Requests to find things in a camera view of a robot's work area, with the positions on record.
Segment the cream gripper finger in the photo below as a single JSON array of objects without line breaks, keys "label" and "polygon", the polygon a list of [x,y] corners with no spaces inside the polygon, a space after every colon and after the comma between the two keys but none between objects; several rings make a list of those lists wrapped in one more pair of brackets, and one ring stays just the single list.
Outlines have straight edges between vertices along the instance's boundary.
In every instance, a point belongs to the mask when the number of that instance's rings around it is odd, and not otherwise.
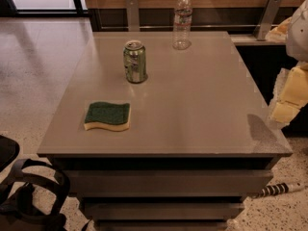
[{"label": "cream gripper finger", "polygon": [[285,42],[291,20],[292,19],[289,17],[282,21],[278,26],[271,29],[266,34],[266,40],[274,42]]},{"label": "cream gripper finger", "polygon": [[269,119],[289,125],[308,103],[308,64],[291,70],[282,68],[276,77],[273,98],[269,103]]}]

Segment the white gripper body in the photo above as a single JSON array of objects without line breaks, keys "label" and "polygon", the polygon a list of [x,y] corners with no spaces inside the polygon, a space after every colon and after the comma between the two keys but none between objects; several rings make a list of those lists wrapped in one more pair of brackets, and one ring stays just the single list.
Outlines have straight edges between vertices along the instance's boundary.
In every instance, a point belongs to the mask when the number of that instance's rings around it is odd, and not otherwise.
[{"label": "white gripper body", "polygon": [[287,55],[308,62],[308,0],[294,12],[286,36]]}]

